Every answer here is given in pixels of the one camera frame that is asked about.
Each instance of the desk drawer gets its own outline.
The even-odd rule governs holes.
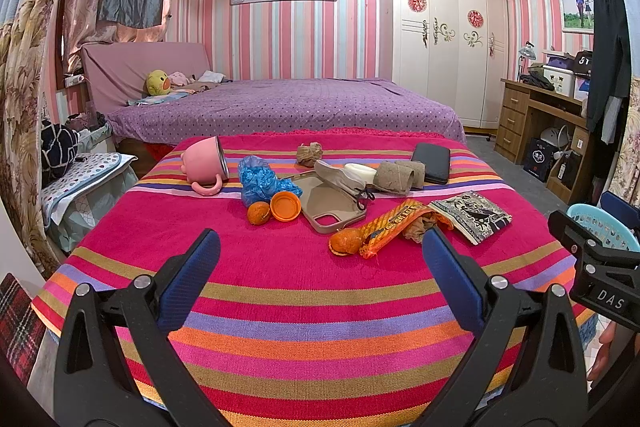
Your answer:
[[[502,102],[502,105],[504,105],[504,107],[508,107],[509,109],[513,109],[514,111],[525,113],[527,102],[529,102],[529,95],[527,93],[516,91],[515,89],[510,89],[509,87],[504,88],[504,99]]]
[[[503,126],[498,127],[498,134],[495,137],[496,145],[508,150],[512,154],[518,154],[520,140],[520,136],[511,132],[509,129],[506,129]]]
[[[526,117],[522,113],[508,107],[503,107],[500,113],[500,125],[516,134],[522,135],[525,120]]]

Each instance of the blue plastic bag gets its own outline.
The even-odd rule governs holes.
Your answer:
[[[297,197],[302,196],[302,189],[291,180],[279,180],[267,160],[258,156],[245,156],[238,162],[238,177],[242,184],[242,203],[250,206],[256,201],[266,201],[278,192],[287,190]]]

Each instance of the desk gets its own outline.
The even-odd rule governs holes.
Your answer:
[[[504,97],[494,149],[511,162],[521,165],[531,139],[540,138],[542,131],[554,126],[556,118],[564,120],[569,133],[574,135],[571,149],[582,159],[573,188],[565,187],[558,179],[560,166],[557,162],[549,174],[546,188],[566,204],[584,199],[591,185],[595,139],[590,137],[587,122],[580,116],[582,102],[522,82],[502,81]]]

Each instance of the finger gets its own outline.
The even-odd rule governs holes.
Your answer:
[[[613,342],[613,338],[616,336],[616,326],[617,323],[613,321],[609,323],[598,339],[601,344],[610,344]]]
[[[609,362],[609,347],[610,344],[602,344],[602,346],[600,346],[593,367],[591,367],[589,375],[587,376],[588,381],[596,380],[602,370],[607,367],[607,363]]]

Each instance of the teal plastic basket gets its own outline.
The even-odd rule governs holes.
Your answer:
[[[640,244],[631,230],[601,208],[576,203],[572,204],[566,213],[593,233],[602,242],[603,247],[640,251]]]

